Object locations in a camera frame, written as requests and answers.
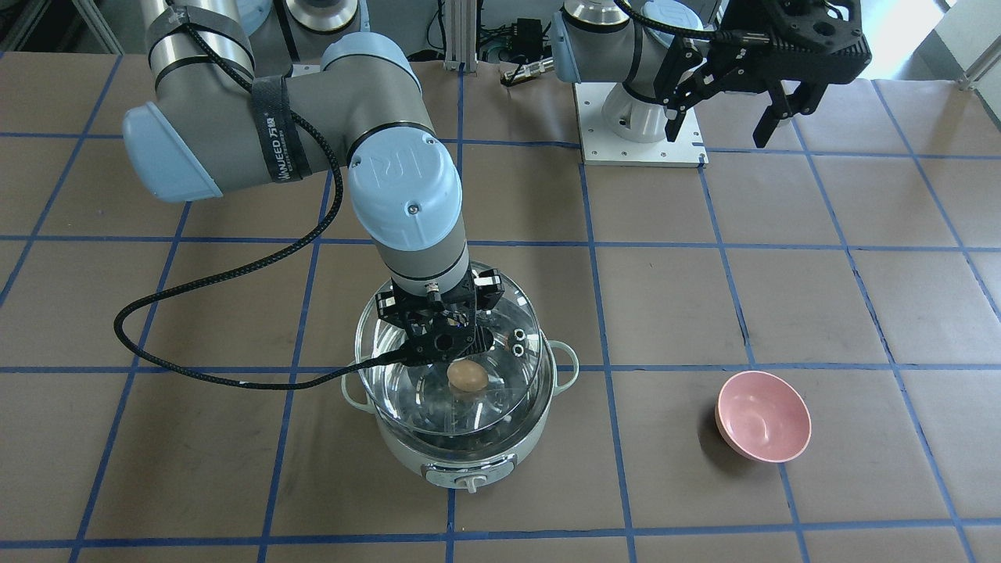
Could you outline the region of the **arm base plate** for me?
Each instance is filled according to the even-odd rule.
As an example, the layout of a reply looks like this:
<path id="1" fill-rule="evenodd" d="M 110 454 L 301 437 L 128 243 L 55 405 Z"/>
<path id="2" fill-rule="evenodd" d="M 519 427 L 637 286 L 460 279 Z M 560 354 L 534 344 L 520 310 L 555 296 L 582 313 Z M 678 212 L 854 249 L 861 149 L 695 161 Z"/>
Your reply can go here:
<path id="1" fill-rule="evenodd" d="M 665 108 L 635 99 L 619 83 L 573 85 L 583 163 L 694 168 L 709 163 L 696 114 L 666 139 Z"/>

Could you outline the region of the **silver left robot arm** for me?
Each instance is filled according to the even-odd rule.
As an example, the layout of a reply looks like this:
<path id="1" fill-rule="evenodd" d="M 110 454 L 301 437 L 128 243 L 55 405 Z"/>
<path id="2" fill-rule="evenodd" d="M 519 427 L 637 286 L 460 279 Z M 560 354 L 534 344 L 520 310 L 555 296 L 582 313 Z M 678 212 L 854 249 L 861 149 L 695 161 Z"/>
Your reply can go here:
<path id="1" fill-rule="evenodd" d="M 858 1 L 730 1 L 712 30 L 678 1 L 565 1 L 553 32 L 558 78 L 611 83 L 604 121 L 640 143 L 674 142 L 687 114 L 721 92 L 768 93 L 753 131 L 762 149 L 872 60 Z"/>

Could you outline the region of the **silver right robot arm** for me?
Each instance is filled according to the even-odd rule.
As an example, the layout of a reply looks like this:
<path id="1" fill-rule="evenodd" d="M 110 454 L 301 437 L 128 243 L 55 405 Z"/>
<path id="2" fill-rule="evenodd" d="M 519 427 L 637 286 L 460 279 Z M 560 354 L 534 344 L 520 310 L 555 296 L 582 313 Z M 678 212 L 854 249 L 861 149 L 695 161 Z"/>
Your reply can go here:
<path id="1" fill-rule="evenodd" d="M 265 76 L 235 1 L 143 1 L 156 99 L 123 118 L 136 174 L 164 202 L 331 171 L 332 210 L 355 217 L 389 268 L 379 316 L 404 332 L 405 366 L 486 352 L 500 282 L 471 269 L 460 174 L 436 137 L 403 50 L 368 31 L 330 44 L 311 74 Z"/>

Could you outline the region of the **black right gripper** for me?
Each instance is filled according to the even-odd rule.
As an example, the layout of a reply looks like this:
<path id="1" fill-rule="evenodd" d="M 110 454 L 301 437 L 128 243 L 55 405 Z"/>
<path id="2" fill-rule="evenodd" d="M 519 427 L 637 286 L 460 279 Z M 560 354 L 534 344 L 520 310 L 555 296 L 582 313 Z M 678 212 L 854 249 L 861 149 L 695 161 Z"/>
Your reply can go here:
<path id="1" fill-rule="evenodd" d="M 503 295 L 497 268 L 469 268 L 447 292 L 437 285 L 410 293 L 387 282 L 389 289 L 375 295 L 379 320 L 403 329 L 405 338 L 387 353 L 390 361 L 408 367 L 450 363 L 493 348 L 493 332 L 479 323 L 480 311 L 491 311 Z"/>

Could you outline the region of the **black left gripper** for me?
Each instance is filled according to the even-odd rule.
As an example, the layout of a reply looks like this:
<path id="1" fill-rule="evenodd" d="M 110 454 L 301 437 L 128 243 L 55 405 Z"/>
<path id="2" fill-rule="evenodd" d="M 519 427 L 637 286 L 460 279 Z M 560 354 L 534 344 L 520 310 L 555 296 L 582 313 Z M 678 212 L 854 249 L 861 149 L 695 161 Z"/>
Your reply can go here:
<path id="1" fill-rule="evenodd" d="M 818 108 L 826 85 L 848 84 L 871 63 L 858 1 L 730 1 L 719 28 L 757 33 L 767 43 L 709 43 L 703 56 L 679 35 L 662 61 L 655 85 L 665 97 L 665 135 L 675 142 L 687 111 L 721 92 L 767 91 L 766 107 L 753 139 L 764 149 L 776 128 L 796 114 Z M 782 81 L 800 82 L 787 94 Z"/>

